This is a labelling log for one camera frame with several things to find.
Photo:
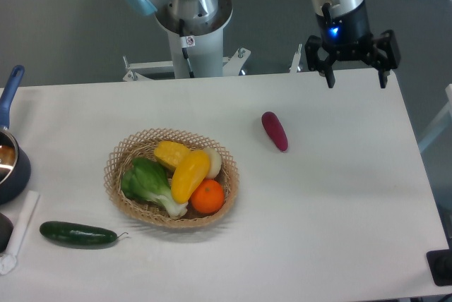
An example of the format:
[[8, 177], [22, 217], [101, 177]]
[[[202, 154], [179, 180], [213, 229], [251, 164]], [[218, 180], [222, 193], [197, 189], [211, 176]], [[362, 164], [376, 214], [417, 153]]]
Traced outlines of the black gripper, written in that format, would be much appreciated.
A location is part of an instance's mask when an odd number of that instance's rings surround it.
[[336, 61], [363, 61], [378, 69], [379, 84], [385, 89], [391, 70], [397, 69], [401, 53], [393, 30], [379, 35], [371, 32], [366, 11], [352, 11], [330, 23], [317, 14], [320, 35], [312, 35], [305, 44], [308, 68], [318, 71], [331, 89], [335, 85], [332, 65]]

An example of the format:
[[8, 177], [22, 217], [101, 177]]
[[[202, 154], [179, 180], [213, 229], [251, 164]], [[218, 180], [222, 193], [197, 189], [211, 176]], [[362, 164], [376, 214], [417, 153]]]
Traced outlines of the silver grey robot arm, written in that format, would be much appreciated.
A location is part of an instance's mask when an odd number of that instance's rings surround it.
[[[155, 16], [167, 32], [176, 78], [226, 74], [223, 30], [232, 17], [231, 0], [125, 0], [142, 16]], [[365, 0], [311, 0], [320, 35], [308, 38], [304, 51], [310, 71], [335, 85], [336, 61], [361, 61], [375, 68], [385, 87], [400, 63], [393, 31], [379, 36], [369, 29]]]

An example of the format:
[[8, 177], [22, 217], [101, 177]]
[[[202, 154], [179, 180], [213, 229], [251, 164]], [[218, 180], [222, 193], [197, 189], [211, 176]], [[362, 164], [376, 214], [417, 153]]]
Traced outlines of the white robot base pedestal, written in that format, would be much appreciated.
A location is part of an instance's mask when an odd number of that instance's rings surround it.
[[167, 33], [176, 79], [243, 76], [251, 51], [239, 47], [223, 55], [223, 33], [233, 12], [232, 0], [171, 0], [156, 8], [150, 0], [126, 0], [143, 16], [154, 15]]

